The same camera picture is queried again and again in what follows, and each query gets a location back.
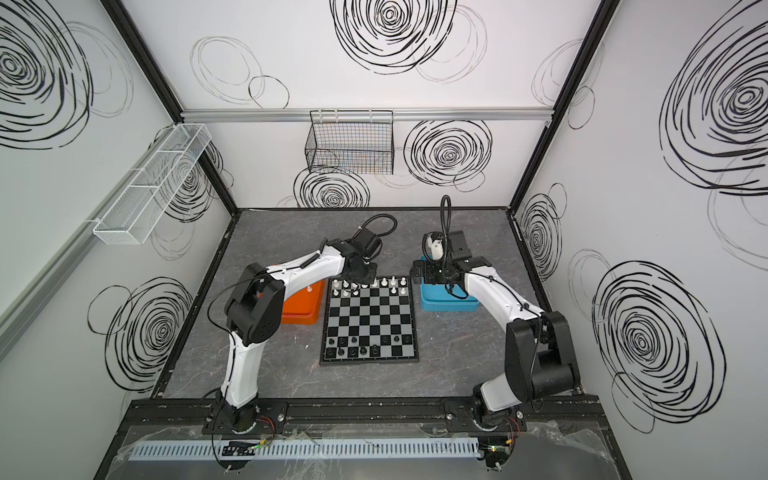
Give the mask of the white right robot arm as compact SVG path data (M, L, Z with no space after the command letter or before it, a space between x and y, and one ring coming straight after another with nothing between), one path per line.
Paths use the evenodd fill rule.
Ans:
M528 302L482 256L471 254L462 231L428 232L412 273L423 284L455 287L474 298L505 335L504 372L473 389L475 421L488 428L521 404L581 385L569 323L559 312Z

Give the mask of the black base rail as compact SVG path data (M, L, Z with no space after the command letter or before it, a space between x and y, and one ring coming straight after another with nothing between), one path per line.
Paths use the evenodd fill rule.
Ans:
M551 420L605 426L603 407L593 395L550 396L492 413L473 396L283 399L262 398L235 413L213 398L149 399L130 404L118 427L192 426L204 434L287 434L303 427L415 424L451 433L481 432L499 426L524 429Z

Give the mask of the black right frame post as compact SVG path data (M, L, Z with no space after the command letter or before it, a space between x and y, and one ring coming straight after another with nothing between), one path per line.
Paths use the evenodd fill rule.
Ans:
M619 0L603 0L600 2L587 30L586 36L582 40L577 55L568 71L568 75L565 77L564 85L554 103L551 121L543 129L508 206L508 213L510 216L515 215L520 209L525 194L531 186L534 177L554 140L555 134L567 113L581 81L586 76L587 69L591 65L593 57L600 42L603 40L605 32L607 31L619 5Z

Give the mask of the blue plastic tray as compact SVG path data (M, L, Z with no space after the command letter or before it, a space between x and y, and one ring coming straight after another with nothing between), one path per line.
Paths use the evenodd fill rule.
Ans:
M472 296L457 298L448 293L444 284L430 284L422 276L420 283L420 303L425 311L429 312L473 312L480 303Z

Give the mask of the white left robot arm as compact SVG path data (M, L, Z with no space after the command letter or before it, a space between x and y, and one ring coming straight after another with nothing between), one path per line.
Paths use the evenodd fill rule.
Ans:
M381 237L359 227L346 240L324 240L320 247L294 260L262 266L248 265L224 308L229 333L226 373L220 387L222 412L236 432L256 422L258 372L267 341L281 325L285 300L332 277L370 284L381 251Z

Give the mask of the black vertical frame post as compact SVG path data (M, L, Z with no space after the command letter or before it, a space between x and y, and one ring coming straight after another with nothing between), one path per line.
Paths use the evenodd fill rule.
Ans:
M181 103L162 73L123 2L120 0L100 0L99 3L127 45L170 119L174 123L183 123ZM229 215L237 217L239 209L229 192L229 188L224 185L218 170L214 167L212 157L207 153L203 153L199 163L202 165L206 178L213 186L214 191L219 196Z

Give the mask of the aluminium wall rail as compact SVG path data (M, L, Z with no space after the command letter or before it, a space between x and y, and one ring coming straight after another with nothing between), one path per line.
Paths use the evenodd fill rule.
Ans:
M413 107L413 108L239 108L185 110L181 117L198 123L256 122L366 122L484 120L484 121L549 121L551 107Z

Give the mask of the orange plastic tray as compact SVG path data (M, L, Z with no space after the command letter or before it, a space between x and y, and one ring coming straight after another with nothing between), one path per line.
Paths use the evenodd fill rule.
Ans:
M318 274L301 273L299 267L278 269L276 276L286 283L281 321L300 325L316 323L325 280Z

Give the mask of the white mesh shelf basket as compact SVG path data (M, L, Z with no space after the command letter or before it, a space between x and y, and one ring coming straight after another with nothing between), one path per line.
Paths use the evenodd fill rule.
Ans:
M211 186L198 165L211 142L203 124L177 124L153 143L93 234L107 245L141 245L168 216L182 223L202 217Z

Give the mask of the black and white chessboard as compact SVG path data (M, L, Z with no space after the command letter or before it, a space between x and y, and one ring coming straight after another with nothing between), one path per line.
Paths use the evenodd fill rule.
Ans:
M329 281L322 328L322 364L413 363L419 360L411 279L370 284Z

